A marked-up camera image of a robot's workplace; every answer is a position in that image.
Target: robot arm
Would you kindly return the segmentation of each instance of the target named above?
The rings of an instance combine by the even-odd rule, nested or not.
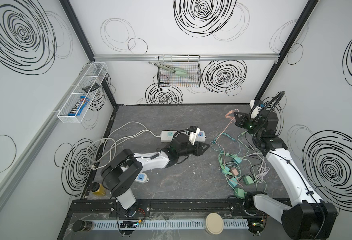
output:
[[[190,154],[200,156],[209,148],[209,144],[195,142],[193,137],[196,134],[192,133],[188,136],[176,132],[166,147],[154,153],[139,154],[125,149],[102,169],[103,186],[111,190],[112,196],[126,210],[126,215],[131,215],[136,209],[136,198],[130,187],[140,172],[173,166],[179,157],[185,156],[187,159]]]
[[[255,146],[276,170],[292,207],[264,192],[248,192],[244,206],[247,212],[260,210],[279,221],[292,239],[328,238],[337,216],[335,206],[316,193],[295,165],[284,141],[275,135],[278,118],[274,108],[284,93],[280,92],[266,104],[253,100],[249,114],[235,112],[234,116],[235,124],[248,130]]]

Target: round lid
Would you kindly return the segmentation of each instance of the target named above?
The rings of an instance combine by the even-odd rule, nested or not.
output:
[[[76,222],[73,223],[72,230],[74,232],[78,232],[83,230],[85,227],[85,222],[83,220],[77,220]]]
[[[91,192],[99,190],[100,184],[98,182],[92,182]]]
[[[217,213],[211,213],[205,219],[205,225],[209,233],[220,234],[224,229],[224,221]]]

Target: gray marble floor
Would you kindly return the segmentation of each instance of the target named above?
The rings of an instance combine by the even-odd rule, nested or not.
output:
[[[137,121],[144,124],[149,130],[156,135],[160,135],[162,130],[180,130],[190,126],[199,126],[207,135],[206,143],[211,141],[221,133],[229,123],[229,119],[225,118],[226,113],[232,109],[238,108],[240,112],[249,112],[249,106],[121,106],[116,114],[116,119],[112,130],[115,130],[129,121]],[[131,123],[121,130],[115,132],[111,137],[115,140],[137,133],[144,129],[141,125]],[[226,133],[233,138],[237,138],[244,129],[241,129],[233,123],[226,129]],[[240,140],[246,145],[244,136]],[[229,153],[243,156],[247,149],[232,141],[226,136],[221,136],[218,141],[225,147],[225,151]],[[107,143],[107,149],[110,148],[111,142]],[[149,153],[155,152],[157,148],[165,146],[159,138],[152,136],[149,132],[125,141],[117,147],[117,152],[121,152],[125,148],[131,149],[133,152]],[[260,160],[248,158],[255,165]],[[109,158],[106,156],[101,160],[104,165]],[[271,197],[288,197],[288,194],[273,167],[270,167],[269,173],[264,177],[267,183],[266,193]],[[250,163],[243,161],[240,164],[241,173],[250,174]],[[102,177],[98,170],[95,181],[101,182]],[[226,198],[233,194],[232,188],[228,185],[218,163],[218,152],[208,149],[202,156],[191,155],[182,164],[177,164],[166,169],[153,169],[146,171],[149,181],[144,184],[134,182],[132,191],[137,199],[199,199],[199,198]],[[254,191],[255,184],[245,185],[240,182],[245,191]],[[264,190],[265,183],[258,184],[259,190]],[[96,197],[89,195],[88,199],[105,199],[106,197]]]

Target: wall-mounted basket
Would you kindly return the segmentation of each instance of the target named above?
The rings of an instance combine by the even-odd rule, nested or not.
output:
[[[176,86],[179,88],[199,88],[202,74],[199,55],[168,55],[159,56],[159,63],[172,68],[181,68],[187,71],[186,76],[176,74],[159,68],[157,81],[159,87]]]
[[[91,63],[57,117],[64,123],[82,122],[108,71],[106,63]]]

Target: black wire basket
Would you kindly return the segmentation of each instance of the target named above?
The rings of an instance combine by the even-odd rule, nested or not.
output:
[[[171,68],[187,71],[186,76],[178,76],[162,68],[158,68],[157,81],[159,87],[176,86],[179,88],[199,88],[201,85],[201,69],[199,55],[159,56],[159,63]]]

